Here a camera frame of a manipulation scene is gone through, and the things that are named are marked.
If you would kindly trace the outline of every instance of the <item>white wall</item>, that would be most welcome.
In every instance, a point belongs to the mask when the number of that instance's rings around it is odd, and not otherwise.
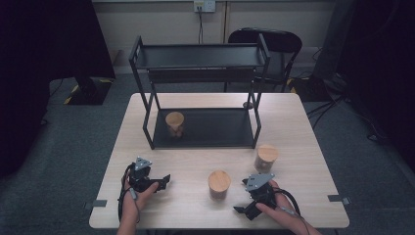
[[[111,49],[128,50],[138,34],[146,44],[198,43],[200,20],[193,1],[94,3]],[[239,27],[288,30],[304,47],[323,45],[334,1],[216,1],[216,12],[202,15],[204,42],[221,43]]]

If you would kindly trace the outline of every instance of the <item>wooden tabletop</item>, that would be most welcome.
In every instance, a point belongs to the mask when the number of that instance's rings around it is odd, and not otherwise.
[[[241,107],[243,93],[159,93],[164,108]],[[157,108],[152,109],[149,130],[154,129]],[[252,202],[242,183],[252,173],[256,149],[175,149],[152,150],[142,126],[145,109],[139,94],[131,97],[119,130],[97,200],[107,200],[104,208],[94,208],[89,223],[94,228],[118,228],[117,198],[120,179],[128,165],[140,156],[153,162],[150,178],[171,174],[166,190],[159,191],[141,213],[138,228],[154,229],[272,229],[281,228],[265,214],[249,221],[234,206]],[[296,94],[263,93],[259,105],[262,129],[257,147],[278,149],[271,168],[280,187],[297,200],[301,215],[317,228],[341,228],[349,224],[341,202],[330,202],[338,195],[306,113]],[[251,114],[254,125],[254,113]],[[225,171],[231,185],[224,200],[209,195],[208,177]]]

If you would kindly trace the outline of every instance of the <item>hand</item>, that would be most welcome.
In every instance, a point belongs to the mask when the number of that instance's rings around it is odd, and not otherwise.
[[[126,192],[122,202],[122,216],[119,222],[119,228],[116,234],[134,234],[137,221],[140,220],[140,211],[146,206],[147,201],[157,191],[159,183],[155,182],[142,192],[135,192],[137,200],[134,201],[130,192]],[[124,190],[130,188],[128,180],[125,180]]]
[[[274,180],[270,180],[269,184],[273,188],[280,188],[278,183]],[[281,208],[288,209],[292,212],[295,212],[295,209],[288,201],[285,195],[283,194],[275,194],[275,200],[277,202],[277,208],[272,209],[269,206],[257,203],[256,207],[268,214],[271,218],[273,218],[277,223],[279,223],[284,228],[288,228],[296,234],[320,234],[315,228],[313,228],[310,224],[308,224],[302,217],[299,215],[291,215],[286,211],[283,211]]]

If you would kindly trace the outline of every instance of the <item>black shelf frame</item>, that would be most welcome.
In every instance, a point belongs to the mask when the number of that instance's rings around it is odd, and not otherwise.
[[[143,130],[152,149],[176,148],[255,148],[261,130],[258,113],[261,87],[270,61],[262,34],[256,43],[144,45],[137,36],[129,56],[146,115]],[[262,68],[262,80],[256,97],[254,70]],[[147,72],[150,98],[144,93],[138,70]],[[178,82],[249,82],[247,102],[229,108],[162,108],[156,84]],[[148,130],[151,108],[158,114],[153,138]],[[254,109],[256,131],[253,132],[250,109]],[[171,112],[184,115],[184,134],[171,137],[165,117]]]

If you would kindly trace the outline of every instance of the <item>black curtain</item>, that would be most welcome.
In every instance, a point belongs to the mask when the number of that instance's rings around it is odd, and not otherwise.
[[[49,82],[75,75],[115,78],[91,0],[0,2],[0,176],[23,163]]]

